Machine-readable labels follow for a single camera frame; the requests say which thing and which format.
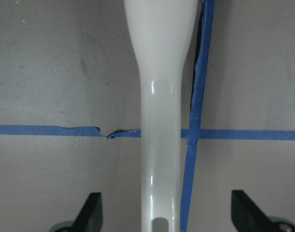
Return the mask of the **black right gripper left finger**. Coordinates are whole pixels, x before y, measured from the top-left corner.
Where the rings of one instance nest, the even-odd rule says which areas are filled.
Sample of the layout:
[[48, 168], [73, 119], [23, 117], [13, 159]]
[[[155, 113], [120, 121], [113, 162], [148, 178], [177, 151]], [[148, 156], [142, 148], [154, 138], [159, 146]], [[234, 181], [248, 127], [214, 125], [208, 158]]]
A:
[[92, 192], [86, 199], [79, 214], [71, 225], [60, 223], [50, 232], [100, 232], [103, 226], [102, 194]]

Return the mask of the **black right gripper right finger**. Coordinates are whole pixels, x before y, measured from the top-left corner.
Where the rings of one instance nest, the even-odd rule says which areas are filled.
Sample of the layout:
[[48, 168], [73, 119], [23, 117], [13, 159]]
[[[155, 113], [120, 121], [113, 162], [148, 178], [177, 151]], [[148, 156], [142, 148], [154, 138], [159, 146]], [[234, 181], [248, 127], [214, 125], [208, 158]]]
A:
[[238, 232], [295, 232], [295, 224], [268, 217], [243, 191], [231, 191], [231, 221]]

